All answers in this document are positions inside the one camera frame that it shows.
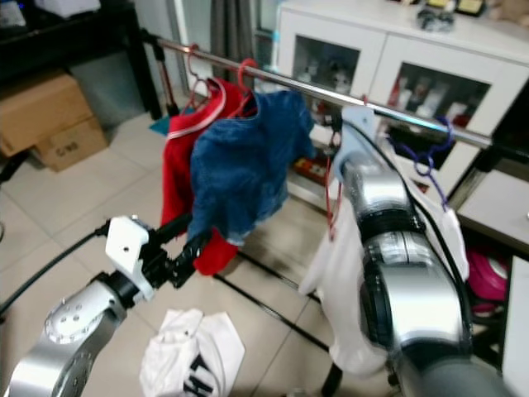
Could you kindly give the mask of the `grey curtain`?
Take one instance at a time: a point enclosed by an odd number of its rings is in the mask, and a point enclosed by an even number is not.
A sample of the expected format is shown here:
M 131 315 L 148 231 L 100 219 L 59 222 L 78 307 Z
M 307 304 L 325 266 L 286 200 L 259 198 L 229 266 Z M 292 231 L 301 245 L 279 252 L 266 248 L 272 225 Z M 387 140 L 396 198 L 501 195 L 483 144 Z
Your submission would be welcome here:
M 254 57 L 252 0 L 211 0 L 209 49 L 215 56 L 242 61 Z

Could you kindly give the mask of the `small cardboard box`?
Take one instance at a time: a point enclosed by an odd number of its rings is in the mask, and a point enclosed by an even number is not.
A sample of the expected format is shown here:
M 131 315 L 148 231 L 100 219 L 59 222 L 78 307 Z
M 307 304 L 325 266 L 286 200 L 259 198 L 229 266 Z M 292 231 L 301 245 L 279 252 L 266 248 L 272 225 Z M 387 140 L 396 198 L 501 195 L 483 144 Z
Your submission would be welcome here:
M 46 167 L 60 173 L 109 145 L 105 132 L 94 117 L 45 137 L 31 152 Z

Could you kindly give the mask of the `red garment white collar trim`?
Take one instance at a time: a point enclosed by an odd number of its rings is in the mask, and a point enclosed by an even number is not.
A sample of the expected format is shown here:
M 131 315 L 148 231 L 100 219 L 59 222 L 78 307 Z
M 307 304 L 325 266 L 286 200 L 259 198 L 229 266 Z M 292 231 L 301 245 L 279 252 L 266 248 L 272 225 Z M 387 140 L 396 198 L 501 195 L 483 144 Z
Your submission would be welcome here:
M 235 116 L 243 99 L 237 84 L 222 79 L 208 79 L 207 91 L 209 98 L 198 110 L 188 110 L 169 120 L 162 155 L 163 224 L 192 211 L 195 195 L 190 185 L 190 156 L 195 141 L 213 122 Z M 237 246 L 223 241 L 214 230 L 193 264 L 201 275 L 218 275 L 234 260 L 238 251 Z

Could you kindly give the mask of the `black shelf unit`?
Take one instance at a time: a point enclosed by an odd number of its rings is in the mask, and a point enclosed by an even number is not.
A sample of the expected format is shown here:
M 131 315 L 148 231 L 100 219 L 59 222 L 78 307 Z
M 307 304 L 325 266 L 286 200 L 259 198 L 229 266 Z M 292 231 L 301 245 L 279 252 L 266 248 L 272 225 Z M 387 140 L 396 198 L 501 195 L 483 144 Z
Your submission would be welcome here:
M 97 11 L 65 19 L 39 10 L 33 0 L 5 1 L 18 5 L 26 25 L 1 29 L 1 83 L 124 50 L 144 109 L 163 116 L 149 69 L 152 35 L 139 23 L 132 0 L 101 0 Z

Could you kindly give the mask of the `large cardboard box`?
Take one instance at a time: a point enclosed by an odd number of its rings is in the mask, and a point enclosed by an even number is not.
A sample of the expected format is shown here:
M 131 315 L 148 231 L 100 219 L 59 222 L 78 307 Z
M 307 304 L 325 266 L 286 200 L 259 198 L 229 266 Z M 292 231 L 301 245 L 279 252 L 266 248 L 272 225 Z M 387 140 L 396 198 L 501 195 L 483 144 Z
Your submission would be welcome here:
M 43 137 L 92 117 L 89 102 L 72 75 L 55 71 L 27 80 L 1 96 L 1 152 L 19 154 Z

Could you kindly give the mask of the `teal floor mat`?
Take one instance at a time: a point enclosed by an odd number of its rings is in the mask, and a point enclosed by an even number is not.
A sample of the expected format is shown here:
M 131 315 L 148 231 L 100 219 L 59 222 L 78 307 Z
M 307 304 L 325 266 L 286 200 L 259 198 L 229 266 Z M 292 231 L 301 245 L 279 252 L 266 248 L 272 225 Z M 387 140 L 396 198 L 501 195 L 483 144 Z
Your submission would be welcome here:
M 158 133 L 158 135 L 166 137 L 169 136 L 171 121 L 173 121 L 173 116 L 163 116 L 159 120 L 153 121 L 149 129 L 152 132 Z

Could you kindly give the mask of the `pink round object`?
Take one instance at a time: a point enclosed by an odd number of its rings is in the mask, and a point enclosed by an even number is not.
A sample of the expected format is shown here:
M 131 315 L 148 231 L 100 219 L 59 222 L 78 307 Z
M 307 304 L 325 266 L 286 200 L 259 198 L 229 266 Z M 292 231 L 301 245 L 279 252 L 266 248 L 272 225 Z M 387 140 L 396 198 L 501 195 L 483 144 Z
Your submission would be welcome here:
M 473 313 L 487 315 L 507 301 L 510 260 L 497 258 L 479 248 L 466 249 Z

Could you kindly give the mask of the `red plastic hanger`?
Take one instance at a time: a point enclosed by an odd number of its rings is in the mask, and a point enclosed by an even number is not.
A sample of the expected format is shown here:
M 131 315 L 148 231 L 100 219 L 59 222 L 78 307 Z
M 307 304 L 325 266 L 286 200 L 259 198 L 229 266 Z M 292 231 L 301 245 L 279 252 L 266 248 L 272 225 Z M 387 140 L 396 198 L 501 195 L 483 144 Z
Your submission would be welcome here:
M 326 155 L 324 174 L 324 202 L 327 218 L 327 238 L 333 242 L 336 238 L 336 220 L 341 207 L 341 190 L 343 184 L 339 175 L 333 170 L 332 155 Z
M 248 107 L 254 98 L 253 83 L 248 82 L 246 76 L 250 76 L 248 69 L 254 69 L 256 67 L 257 63 L 253 58 L 245 58 L 245 60 L 241 61 L 241 65 L 239 65 L 236 73 L 236 83 L 241 91 L 241 103 L 239 103 L 236 117 L 248 117 L 253 113 L 253 110 L 250 110 Z
M 192 76 L 186 108 L 193 111 L 204 109 L 212 97 L 212 62 L 208 58 L 199 57 L 200 52 L 197 43 L 190 43 L 185 53 L 185 67 Z

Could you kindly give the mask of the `white shirt black print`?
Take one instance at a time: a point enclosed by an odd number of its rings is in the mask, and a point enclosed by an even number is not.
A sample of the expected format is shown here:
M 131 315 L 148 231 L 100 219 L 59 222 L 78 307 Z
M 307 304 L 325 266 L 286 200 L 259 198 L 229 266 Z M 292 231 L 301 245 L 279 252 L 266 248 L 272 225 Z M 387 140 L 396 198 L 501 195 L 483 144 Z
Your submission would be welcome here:
M 139 374 L 145 397 L 228 397 L 245 345 L 227 313 L 167 310 Z

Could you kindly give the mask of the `purple plastic hanger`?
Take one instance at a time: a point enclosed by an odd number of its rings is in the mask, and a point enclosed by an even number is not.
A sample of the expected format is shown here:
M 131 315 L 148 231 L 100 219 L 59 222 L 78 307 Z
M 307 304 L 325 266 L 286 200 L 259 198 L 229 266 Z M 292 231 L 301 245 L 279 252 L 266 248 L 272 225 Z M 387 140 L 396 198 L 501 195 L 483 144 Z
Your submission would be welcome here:
M 438 117 L 438 122 L 445 126 L 445 140 L 438 142 L 435 137 L 428 137 L 426 132 L 420 132 L 415 127 L 392 127 L 397 135 L 387 132 L 387 140 L 397 154 L 407 156 L 412 162 L 412 169 L 431 183 L 431 189 L 440 200 L 443 211 L 449 211 L 449 198 L 435 176 L 436 152 L 447 152 L 455 143 L 454 128 L 445 117 Z

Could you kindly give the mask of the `white glass-door cabinet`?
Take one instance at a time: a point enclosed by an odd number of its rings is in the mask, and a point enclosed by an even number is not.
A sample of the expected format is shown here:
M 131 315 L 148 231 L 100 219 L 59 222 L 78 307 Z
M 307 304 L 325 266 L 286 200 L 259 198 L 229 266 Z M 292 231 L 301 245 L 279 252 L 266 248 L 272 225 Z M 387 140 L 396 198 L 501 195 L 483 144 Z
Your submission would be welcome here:
M 529 82 L 529 31 L 457 16 L 452 31 L 415 27 L 390 0 L 284 0 L 280 73 L 490 136 Z

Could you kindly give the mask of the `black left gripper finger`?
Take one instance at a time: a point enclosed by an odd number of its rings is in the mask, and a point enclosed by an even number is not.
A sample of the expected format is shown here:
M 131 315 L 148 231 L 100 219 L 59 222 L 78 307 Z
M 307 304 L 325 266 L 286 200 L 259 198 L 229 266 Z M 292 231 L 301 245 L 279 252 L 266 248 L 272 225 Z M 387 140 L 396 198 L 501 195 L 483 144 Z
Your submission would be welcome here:
M 161 227 L 158 227 L 155 230 L 155 241 L 173 241 L 188 230 L 188 226 L 190 222 L 192 222 L 192 219 L 192 214 L 183 214 L 171 219 L 170 222 L 162 224 Z
M 203 233 L 190 237 L 180 254 L 175 257 L 175 277 L 189 279 L 196 272 L 195 261 L 201 256 L 205 246 L 211 241 L 211 234 Z

